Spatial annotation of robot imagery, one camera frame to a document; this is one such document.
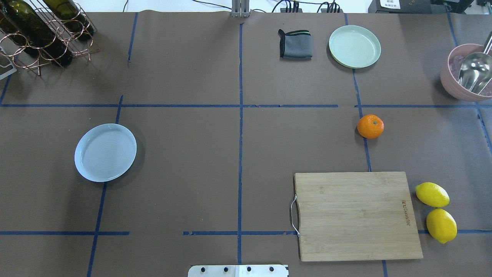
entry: wine bottle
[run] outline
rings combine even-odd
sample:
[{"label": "wine bottle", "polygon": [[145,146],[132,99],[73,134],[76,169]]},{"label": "wine bottle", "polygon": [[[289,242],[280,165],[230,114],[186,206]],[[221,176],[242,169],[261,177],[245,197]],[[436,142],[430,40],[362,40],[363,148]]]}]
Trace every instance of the wine bottle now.
[{"label": "wine bottle", "polygon": [[66,67],[72,62],[72,52],[29,4],[22,0],[0,0],[0,8],[10,23],[28,39],[30,45],[43,48],[51,56],[44,55],[41,51],[45,58],[55,59],[51,61],[52,64]]},{"label": "wine bottle", "polygon": [[72,33],[78,34],[83,30],[81,24],[86,27],[86,30],[77,38],[78,40],[88,40],[91,35],[94,34],[94,28],[90,25],[90,22],[80,14],[79,8],[74,4],[72,0],[43,0],[43,2],[50,8],[50,10],[61,20],[77,20],[65,22],[65,27]]},{"label": "wine bottle", "polygon": [[[4,33],[5,35],[15,34],[19,31],[19,30],[17,30],[17,28],[14,25],[12,25],[12,23],[9,22],[8,19],[5,18],[5,16],[1,12],[1,10],[0,10],[0,31],[2,33]],[[29,56],[33,57],[34,59],[37,59],[37,57],[39,57],[39,51],[37,49],[30,48],[29,46],[26,46],[27,42],[23,36],[11,35],[8,38],[15,45],[17,45],[19,47],[25,46],[26,48],[24,49],[24,52],[26,52]]]}]

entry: wooden cutting board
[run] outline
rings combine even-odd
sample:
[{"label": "wooden cutting board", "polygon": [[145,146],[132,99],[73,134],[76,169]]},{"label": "wooden cutting board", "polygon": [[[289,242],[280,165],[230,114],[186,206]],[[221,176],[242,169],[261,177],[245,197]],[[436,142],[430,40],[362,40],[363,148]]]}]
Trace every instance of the wooden cutting board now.
[{"label": "wooden cutting board", "polygon": [[294,179],[301,261],[423,258],[405,172]]}]

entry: plate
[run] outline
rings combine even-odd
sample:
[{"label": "plate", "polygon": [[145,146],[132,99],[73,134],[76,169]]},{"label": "plate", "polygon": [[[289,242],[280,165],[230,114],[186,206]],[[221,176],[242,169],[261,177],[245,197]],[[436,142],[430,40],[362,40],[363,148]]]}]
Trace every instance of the plate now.
[{"label": "plate", "polygon": [[94,182],[118,178],[133,164],[137,142],[126,127],[108,123],[89,130],[75,148],[75,167]]},{"label": "plate", "polygon": [[381,44],[366,28],[346,25],[336,29],[328,42],[333,58],[351,69],[374,64],[381,55]]}]

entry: blue tape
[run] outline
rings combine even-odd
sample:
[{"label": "blue tape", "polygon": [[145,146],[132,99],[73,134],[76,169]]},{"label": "blue tape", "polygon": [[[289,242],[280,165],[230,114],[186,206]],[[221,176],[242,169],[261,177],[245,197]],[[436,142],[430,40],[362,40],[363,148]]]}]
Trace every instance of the blue tape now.
[{"label": "blue tape", "polygon": [[455,29],[453,28],[453,22],[451,22],[451,14],[449,11],[446,12],[448,14],[448,22],[449,28],[451,29],[451,36],[453,37],[453,42],[455,43],[455,47],[458,46],[458,42],[456,41]]},{"label": "blue tape", "polygon": [[237,104],[123,104],[124,108],[239,108]]},{"label": "blue tape", "polygon": [[[354,77],[354,87],[357,93],[357,108],[359,109],[359,118],[362,118],[364,114],[362,113],[362,104],[361,104],[361,96],[359,93],[359,85],[357,84],[357,79],[355,78],[355,69],[352,69],[352,75]],[[372,166],[370,164],[370,155],[369,155],[369,147],[367,138],[364,139],[364,150],[366,152],[366,162],[368,164],[368,172],[372,172]]]},{"label": "blue tape", "polygon": [[133,19],[133,29],[131,30],[130,47],[128,48],[128,62],[131,63],[131,50],[133,48],[133,39],[135,38],[135,29],[137,28],[137,18],[138,12],[135,13],[135,18]]},{"label": "blue tape", "polygon": [[130,232],[99,232],[98,236],[129,236]]},{"label": "blue tape", "polygon": [[243,107],[245,108],[338,108],[337,104],[320,104],[320,105],[295,105],[295,104],[288,104],[288,105],[275,105],[275,104],[265,104],[265,105],[244,105]]},{"label": "blue tape", "polygon": [[356,105],[355,108],[475,108],[475,105]]},{"label": "blue tape", "polygon": [[386,267],[386,260],[381,261],[383,263],[383,275],[384,277],[388,277],[388,268]]},{"label": "blue tape", "polygon": [[7,81],[5,82],[5,85],[3,86],[3,91],[1,92],[1,96],[0,96],[0,104],[2,104],[3,98],[5,97],[5,93],[7,93],[8,84],[10,83],[11,78],[12,78],[12,74],[7,77]]},{"label": "blue tape", "polygon": [[489,132],[487,132],[487,128],[485,127],[485,122],[484,122],[484,118],[482,116],[482,112],[480,111],[480,106],[478,105],[478,103],[475,103],[475,106],[477,109],[478,117],[480,119],[480,125],[482,126],[482,131],[484,132],[485,141],[487,142],[487,147],[489,148],[489,152],[492,154],[492,144],[491,144],[491,140],[489,137]]},{"label": "blue tape", "polygon": [[2,236],[93,236],[94,232],[0,231]]},{"label": "blue tape", "polygon": [[118,104],[118,111],[116,112],[116,120],[115,120],[116,124],[119,124],[119,122],[120,122],[120,113],[122,111],[122,103],[123,103],[123,95],[120,97],[120,103]]},{"label": "blue tape", "polygon": [[295,231],[242,231],[244,236],[286,236],[297,235]]},{"label": "blue tape", "polygon": [[239,160],[238,160],[238,264],[241,264],[243,213],[243,23],[239,24]]},{"label": "blue tape", "polygon": [[76,107],[76,108],[114,108],[116,104],[2,104],[2,107]]},{"label": "blue tape", "polygon": [[[428,234],[428,230],[419,230],[419,234]],[[492,234],[492,230],[463,229],[458,230],[458,234]]]},{"label": "blue tape", "polygon": [[183,236],[236,236],[237,231],[192,231],[183,232]]},{"label": "blue tape", "polygon": [[104,207],[104,199],[106,198],[106,188],[108,187],[108,182],[104,182],[102,187],[101,202],[99,203],[99,212],[97,213],[97,221],[95,224],[94,239],[92,241],[91,258],[89,259],[89,268],[87,269],[87,277],[92,274],[92,265],[94,264],[95,249],[97,246],[97,237],[99,236],[99,227],[101,225],[102,209]]}]

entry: orange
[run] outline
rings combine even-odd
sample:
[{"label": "orange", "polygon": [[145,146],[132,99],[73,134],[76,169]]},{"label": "orange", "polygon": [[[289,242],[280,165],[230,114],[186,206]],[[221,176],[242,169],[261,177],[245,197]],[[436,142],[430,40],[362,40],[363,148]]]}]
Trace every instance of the orange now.
[{"label": "orange", "polygon": [[376,115],[367,114],[357,123],[357,130],[361,136],[367,139],[375,139],[383,133],[384,123]]}]

